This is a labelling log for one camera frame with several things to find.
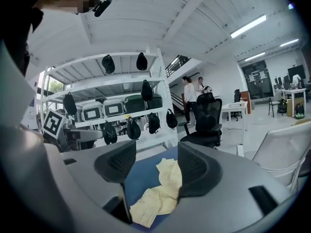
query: yellow cloth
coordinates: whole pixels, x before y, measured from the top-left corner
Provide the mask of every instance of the yellow cloth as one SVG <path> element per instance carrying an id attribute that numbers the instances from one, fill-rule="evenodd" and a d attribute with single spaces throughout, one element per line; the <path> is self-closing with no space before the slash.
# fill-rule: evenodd
<path id="1" fill-rule="evenodd" d="M 156 165 L 160 186 L 147 189 L 130 213 L 135 223 L 150 228 L 157 215 L 171 213 L 177 205 L 178 191 L 182 185 L 181 171 L 174 159 L 162 159 Z"/>

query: black pants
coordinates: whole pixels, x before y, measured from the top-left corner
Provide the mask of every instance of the black pants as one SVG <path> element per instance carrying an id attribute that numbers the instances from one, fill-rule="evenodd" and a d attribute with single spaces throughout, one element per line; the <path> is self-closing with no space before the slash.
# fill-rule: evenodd
<path id="1" fill-rule="evenodd" d="M 186 104 L 186 109 L 185 109 L 185 117 L 187 122 L 190 122 L 190 109 L 192 109 L 195 120 L 196 120 L 196 113 L 197 113 L 197 107 L 196 107 L 196 102 L 188 102 Z"/>

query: metal shelving unit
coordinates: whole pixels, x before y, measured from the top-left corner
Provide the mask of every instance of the metal shelving unit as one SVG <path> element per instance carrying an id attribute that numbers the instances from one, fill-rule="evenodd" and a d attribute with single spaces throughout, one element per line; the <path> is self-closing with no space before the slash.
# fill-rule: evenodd
<path id="1" fill-rule="evenodd" d="M 125 98 L 127 96 L 141 92 L 144 80 L 147 80 L 155 93 L 161 95 L 163 107 L 141 112 L 105 117 L 98 120 L 91 120 L 76 123 L 76 127 L 89 127 L 105 123 L 127 119 L 129 117 L 145 116 L 150 113 L 157 113 L 160 118 L 160 129 L 157 134 L 149 134 L 148 131 L 142 131 L 137 141 L 137 149 L 146 149 L 158 144 L 163 144 L 169 148 L 176 146 L 177 130 L 170 129 L 166 124 L 166 113 L 168 108 L 173 110 L 173 104 L 170 89 L 167 82 L 165 67 L 160 49 L 155 53 L 144 53 L 148 61 L 145 71 L 136 68 L 136 60 L 139 52 L 118 52 L 109 53 L 115 63 L 113 74 L 106 74 L 101 60 L 107 54 L 99 54 L 90 57 L 81 58 L 58 67 L 47 67 L 43 76 L 43 85 L 50 77 L 64 84 L 61 92 L 43 97 L 41 92 L 41 103 L 56 102 L 62 103 L 64 96 L 70 92 L 76 103 L 83 103 L 89 100 L 99 98 Z M 118 136 L 118 141 L 128 140 L 127 135 Z M 105 145 L 103 139 L 96 141 L 96 146 Z"/>

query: tree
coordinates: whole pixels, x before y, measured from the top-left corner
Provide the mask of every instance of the tree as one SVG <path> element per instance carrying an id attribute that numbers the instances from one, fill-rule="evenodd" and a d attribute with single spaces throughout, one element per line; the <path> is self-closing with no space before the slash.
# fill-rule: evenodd
<path id="1" fill-rule="evenodd" d="M 60 91 L 63 91 L 64 89 L 64 85 L 56 80 L 53 80 L 52 82 L 50 82 L 50 85 L 49 85 L 49 91 L 52 91 L 52 92 L 60 92 Z"/>

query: white desk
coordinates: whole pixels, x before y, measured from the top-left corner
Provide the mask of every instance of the white desk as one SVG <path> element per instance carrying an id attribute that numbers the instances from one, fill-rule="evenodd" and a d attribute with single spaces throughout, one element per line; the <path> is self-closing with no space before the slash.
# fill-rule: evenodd
<path id="1" fill-rule="evenodd" d="M 231 130 L 231 112 L 241 112 L 242 113 L 242 118 L 244 120 L 243 123 L 243 134 L 242 134 L 242 141 L 241 141 L 241 145 L 243 145 L 244 142 L 244 135 L 245 135 L 245 131 L 247 131 L 247 114 L 248 114 L 248 110 L 247 110 L 247 101 L 244 101 L 244 106 L 241 107 L 229 107 L 229 103 L 225 104 L 222 106 L 222 112 L 228 112 L 228 118 L 229 118 L 229 129 Z"/>
<path id="2" fill-rule="evenodd" d="M 292 112 L 292 117 L 295 116 L 295 111 L 294 111 L 294 106 L 295 106 L 295 102 L 294 102 L 294 99 L 295 99 L 295 94 L 296 93 L 302 93 L 303 92 L 303 99 L 305 101 L 305 104 L 304 104 L 304 107 L 305 107 L 305 115 L 306 115 L 306 89 L 303 88 L 303 89 L 296 89 L 296 90 L 279 90 L 279 89 L 276 89 L 276 92 L 283 92 L 283 98 L 284 100 L 285 99 L 285 93 L 287 94 L 291 94 L 292 95 L 292 108 L 293 108 L 293 112 Z"/>

